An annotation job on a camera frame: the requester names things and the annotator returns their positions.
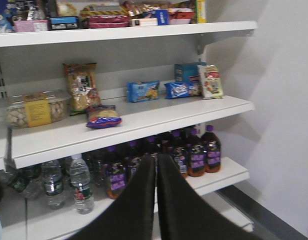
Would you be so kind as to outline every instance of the bottle cap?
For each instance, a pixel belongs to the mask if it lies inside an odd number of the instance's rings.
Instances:
[[[127,142],[127,144],[128,144],[130,147],[135,147],[135,146],[136,146],[136,141],[135,141],[135,140],[132,140],[132,141]]]
[[[82,154],[78,153],[78,154],[72,155],[71,157],[72,157],[72,159],[81,159],[82,158]]]
[[[207,126],[206,126],[206,131],[212,132],[213,130],[214,130],[213,125],[207,125]]]
[[[107,147],[107,150],[108,150],[109,152],[114,152],[114,151],[115,151],[115,146],[114,146],[114,145],[108,146],[108,147]]]
[[[190,134],[196,135],[196,134],[198,134],[198,130],[197,130],[196,128],[192,128],[192,129],[190,130]]]
[[[147,138],[147,141],[149,141],[150,143],[154,143],[154,140],[155,140],[155,136],[148,136]]]
[[[173,130],[172,134],[174,137],[178,138],[180,136],[180,131],[179,130]]]

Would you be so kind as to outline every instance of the yellow label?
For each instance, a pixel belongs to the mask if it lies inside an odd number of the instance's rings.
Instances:
[[[52,122],[49,101],[44,98],[44,95],[24,96],[24,105],[29,127],[50,124]]]
[[[197,23],[204,24],[207,22],[206,20],[206,5],[205,0],[196,0],[197,4]]]

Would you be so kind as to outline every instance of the water bottle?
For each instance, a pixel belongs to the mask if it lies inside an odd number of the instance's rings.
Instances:
[[[26,177],[17,169],[7,166],[6,171],[0,170],[0,182],[14,189],[27,199],[34,199],[40,195],[40,186]]]
[[[91,177],[82,154],[72,155],[69,175],[70,182],[74,188],[74,201],[76,209],[80,214],[88,214],[94,208],[94,198],[90,187]]]
[[[43,162],[41,168],[47,206],[53,210],[60,209],[66,199],[60,163],[57,159]]]

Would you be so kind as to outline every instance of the cookie package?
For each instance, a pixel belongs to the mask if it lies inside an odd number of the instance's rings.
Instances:
[[[95,83],[96,65],[96,63],[63,64],[68,91],[71,95],[71,115],[84,113],[86,108],[101,104]]]
[[[139,81],[127,83],[127,101],[137,103],[159,99],[160,81]]]
[[[86,109],[86,127],[93,129],[106,129],[115,127],[122,122],[116,112],[115,105],[93,105]]]
[[[222,99],[223,88],[220,72],[215,65],[197,65],[203,99]]]
[[[200,96],[202,93],[199,81],[168,82],[164,85],[166,87],[166,99]]]

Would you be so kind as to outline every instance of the white wall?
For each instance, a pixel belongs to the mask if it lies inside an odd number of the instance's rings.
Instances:
[[[237,186],[308,236],[308,0],[210,0],[210,22],[256,20],[254,37],[213,43],[224,92],[256,111],[214,122],[224,154],[250,171]]]

